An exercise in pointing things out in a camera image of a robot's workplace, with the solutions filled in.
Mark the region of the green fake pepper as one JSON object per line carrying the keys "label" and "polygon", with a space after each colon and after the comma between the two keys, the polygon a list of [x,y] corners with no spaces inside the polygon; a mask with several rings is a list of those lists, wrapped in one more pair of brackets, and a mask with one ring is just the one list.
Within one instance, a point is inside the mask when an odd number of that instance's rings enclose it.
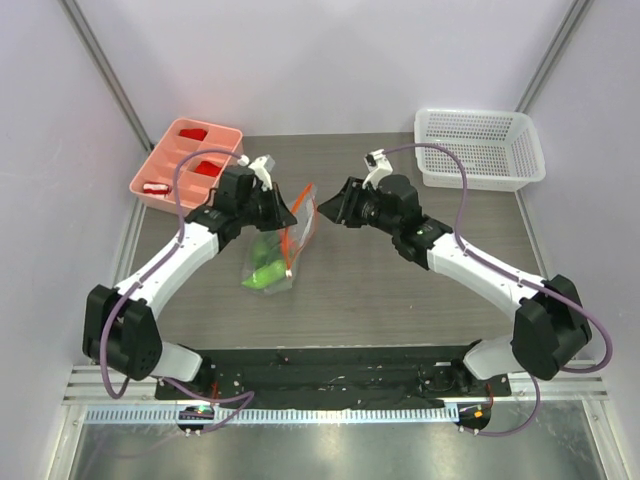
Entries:
{"label": "green fake pepper", "polygon": [[283,235],[279,231],[259,232],[251,244],[251,265],[258,269],[283,259]]}

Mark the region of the clear orange zip top bag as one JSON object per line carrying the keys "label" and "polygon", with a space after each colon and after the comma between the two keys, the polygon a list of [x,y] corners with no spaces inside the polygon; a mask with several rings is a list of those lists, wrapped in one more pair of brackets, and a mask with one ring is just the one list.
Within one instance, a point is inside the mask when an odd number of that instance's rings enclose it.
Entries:
{"label": "clear orange zip top bag", "polygon": [[302,251],[310,242],[316,230],[316,218],[317,218],[317,202],[316,202],[317,187],[314,183],[309,183],[298,195],[298,197],[287,204],[289,210],[295,215],[297,224],[285,229],[277,230],[283,235],[283,253],[284,261],[287,265],[286,277],[281,281],[262,290],[253,290],[241,285],[241,282],[246,279],[255,269],[251,265],[250,251],[251,244],[247,251],[245,263],[241,271],[240,285],[248,291],[259,293],[263,295],[274,295],[293,287],[294,281],[297,276],[297,270],[299,260]]}

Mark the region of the green fake pea pod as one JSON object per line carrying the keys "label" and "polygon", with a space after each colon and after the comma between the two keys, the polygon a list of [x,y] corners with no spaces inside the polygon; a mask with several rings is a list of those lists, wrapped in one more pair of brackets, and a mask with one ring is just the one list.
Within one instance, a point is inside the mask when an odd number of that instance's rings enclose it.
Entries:
{"label": "green fake pea pod", "polygon": [[255,270],[241,282],[241,285],[253,290],[262,290],[285,278],[286,271],[286,262],[275,260]]}

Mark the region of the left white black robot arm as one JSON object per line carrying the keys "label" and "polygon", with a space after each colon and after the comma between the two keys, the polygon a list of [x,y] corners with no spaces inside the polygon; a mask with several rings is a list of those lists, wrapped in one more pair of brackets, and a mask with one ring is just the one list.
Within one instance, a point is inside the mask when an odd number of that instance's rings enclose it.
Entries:
{"label": "left white black robot arm", "polygon": [[296,222],[268,172],[227,168],[211,203],[193,209],[176,236],[145,266],[114,287],[98,285],[90,291],[83,353],[132,380],[169,377],[190,398],[205,397],[213,385],[209,361],[162,340],[157,327],[161,311],[243,228],[277,231]]}

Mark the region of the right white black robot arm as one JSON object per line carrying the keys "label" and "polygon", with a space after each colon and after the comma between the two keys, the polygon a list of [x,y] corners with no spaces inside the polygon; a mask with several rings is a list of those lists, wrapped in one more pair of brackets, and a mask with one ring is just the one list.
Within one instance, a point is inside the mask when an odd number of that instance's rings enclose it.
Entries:
{"label": "right white black robot arm", "polygon": [[518,273],[495,258],[473,259],[450,226],[423,212],[417,190],[403,175],[387,176],[377,186],[351,177],[318,211],[335,224],[390,235],[405,260],[469,288],[512,320],[511,335],[472,344],[452,369],[453,386],[462,394],[475,394],[506,373],[550,380],[592,339],[572,281]]}

